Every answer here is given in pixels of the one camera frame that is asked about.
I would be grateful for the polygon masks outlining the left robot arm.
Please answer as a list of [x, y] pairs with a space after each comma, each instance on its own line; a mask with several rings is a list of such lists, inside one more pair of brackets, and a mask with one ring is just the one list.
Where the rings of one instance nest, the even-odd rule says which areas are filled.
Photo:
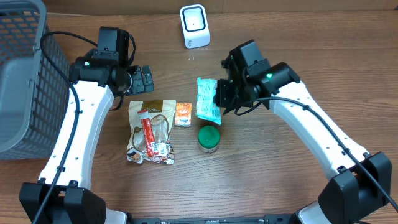
[[154, 91], [150, 66], [78, 57], [70, 66], [68, 107], [53, 153], [19, 200], [32, 223], [132, 223], [91, 192], [91, 170], [104, 119], [115, 97]]

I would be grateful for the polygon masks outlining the small orange snack packet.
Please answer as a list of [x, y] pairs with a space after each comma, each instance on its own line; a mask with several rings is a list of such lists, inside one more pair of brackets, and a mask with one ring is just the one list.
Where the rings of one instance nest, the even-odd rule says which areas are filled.
[[191, 103], [176, 104], [175, 125], [180, 127], [190, 127], [192, 125]]

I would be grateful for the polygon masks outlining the green lidded jar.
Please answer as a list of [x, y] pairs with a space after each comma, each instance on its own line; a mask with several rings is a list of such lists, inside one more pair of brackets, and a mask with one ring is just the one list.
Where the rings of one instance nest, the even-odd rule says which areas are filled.
[[198, 132], [200, 149], [205, 153], [215, 152], [220, 143], [221, 135], [214, 126], [204, 126]]

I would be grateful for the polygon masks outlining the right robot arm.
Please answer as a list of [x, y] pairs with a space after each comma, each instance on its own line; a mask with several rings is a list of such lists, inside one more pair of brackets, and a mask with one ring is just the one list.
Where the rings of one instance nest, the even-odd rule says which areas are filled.
[[214, 102], [225, 113], [264, 105], [283, 119], [308, 147], [328, 179], [318, 199], [293, 213], [290, 223], [360, 223], [391, 204], [392, 164], [382, 152], [369, 153], [349, 138], [317, 105], [297, 73], [286, 63], [227, 56]]

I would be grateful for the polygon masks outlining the brown white snack pouch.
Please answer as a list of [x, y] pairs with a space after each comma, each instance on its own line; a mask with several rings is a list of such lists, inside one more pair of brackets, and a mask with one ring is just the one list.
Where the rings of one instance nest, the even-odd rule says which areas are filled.
[[[147, 154], [144, 133], [138, 111], [147, 110], [152, 125], [155, 143], [152, 145], [155, 155]], [[170, 133], [176, 111], [175, 100], [131, 101], [129, 103], [129, 124], [131, 137], [127, 145], [128, 161], [142, 164], [144, 161], [156, 164], [172, 165], [175, 162], [174, 149], [170, 142]]]

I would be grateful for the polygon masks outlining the teal orange snack pack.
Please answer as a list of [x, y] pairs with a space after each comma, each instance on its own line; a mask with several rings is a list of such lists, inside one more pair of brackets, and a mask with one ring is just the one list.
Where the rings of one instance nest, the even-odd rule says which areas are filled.
[[200, 119], [214, 122], [221, 125], [221, 112], [213, 102], [216, 94], [217, 81], [214, 79], [197, 78], [197, 103], [196, 116]]

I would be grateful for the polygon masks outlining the red stick packet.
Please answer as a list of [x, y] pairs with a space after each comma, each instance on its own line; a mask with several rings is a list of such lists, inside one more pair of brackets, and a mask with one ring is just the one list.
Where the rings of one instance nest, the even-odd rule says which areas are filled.
[[139, 115], [139, 119], [141, 121], [144, 140], [146, 144], [147, 154], [149, 157], [155, 155], [152, 145], [155, 143], [155, 138], [152, 130], [152, 125], [149, 118], [149, 112], [147, 110], [140, 110], [137, 112]]

